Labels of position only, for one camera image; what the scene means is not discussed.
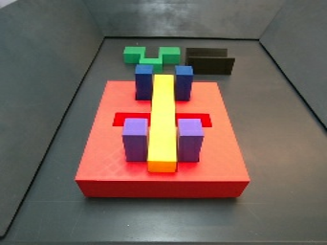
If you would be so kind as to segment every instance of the green block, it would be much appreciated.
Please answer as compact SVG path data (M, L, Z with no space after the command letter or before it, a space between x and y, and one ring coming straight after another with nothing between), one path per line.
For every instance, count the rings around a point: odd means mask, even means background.
M154 65L154 72L163 72L163 59L160 57L142 57L139 60L140 65Z
M163 64L180 63L180 48L179 47L160 47L159 56L163 58Z
M126 47L124 62L127 64L138 64L139 60L146 56L146 47Z

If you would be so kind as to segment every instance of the yellow bar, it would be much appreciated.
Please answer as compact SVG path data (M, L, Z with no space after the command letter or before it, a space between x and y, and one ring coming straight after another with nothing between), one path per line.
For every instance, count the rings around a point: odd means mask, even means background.
M174 75L155 75L148 142L148 171L176 171Z

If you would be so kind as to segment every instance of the toy block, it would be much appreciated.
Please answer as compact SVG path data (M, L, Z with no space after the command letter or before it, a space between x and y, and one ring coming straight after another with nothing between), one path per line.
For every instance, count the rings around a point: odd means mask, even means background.
M178 161L199 162L199 152L203 141L200 119L179 120Z
M124 62L127 64L138 64L139 60L146 56L146 47L126 47Z
M139 64L142 65L154 65L154 72L163 72L163 58L162 57L142 57L139 60Z
M174 75L155 75L148 143L148 171L176 171Z
M135 99L152 99L154 65L136 65L135 67Z
M176 101L176 115L210 114L198 163L175 173L151 173L147 162L126 161L116 112L150 113L151 101L134 98L134 81L110 81L75 176L87 197L226 198L242 195L251 179L217 82L194 82L192 99Z
M123 143L127 162L147 161L148 122L146 119L126 119L123 128Z
M231 75L235 57L227 57L227 49L187 48L186 65L198 75Z
M163 64L180 63L180 48L178 47L160 47L159 56L163 58Z
M192 66L175 66L176 82L175 82L175 99L188 101L191 98L194 68Z
M148 126L151 126L150 112L116 112L112 126L124 126L124 121L127 118L147 119ZM211 117L209 113L176 113L176 126L180 119L200 119L203 127L213 127Z

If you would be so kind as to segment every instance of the red block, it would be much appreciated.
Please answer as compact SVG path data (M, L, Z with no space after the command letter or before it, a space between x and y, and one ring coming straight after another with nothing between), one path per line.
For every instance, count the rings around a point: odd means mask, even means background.
M134 82L111 81L84 149L76 183L88 197L238 197L250 175L217 83L194 82L191 101L176 102L176 113L210 114L198 163L178 163L175 173L150 173L147 163L126 161L123 127L116 112L150 113L151 101L135 100Z
M124 126L124 121L128 118L147 119L148 126L151 125L151 113L150 112L148 113L116 112L112 126ZM200 119L203 127L213 126L210 114L206 114L206 113L176 113L176 125L178 125L179 119Z

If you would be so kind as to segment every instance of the purple block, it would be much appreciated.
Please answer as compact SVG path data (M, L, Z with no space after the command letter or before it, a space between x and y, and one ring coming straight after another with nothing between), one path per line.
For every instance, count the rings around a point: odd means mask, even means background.
M203 129L200 119L179 120L178 135L178 161L198 162L203 142Z
M123 143L128 162L147 162L147 134L147 119L126 119L123 128Z

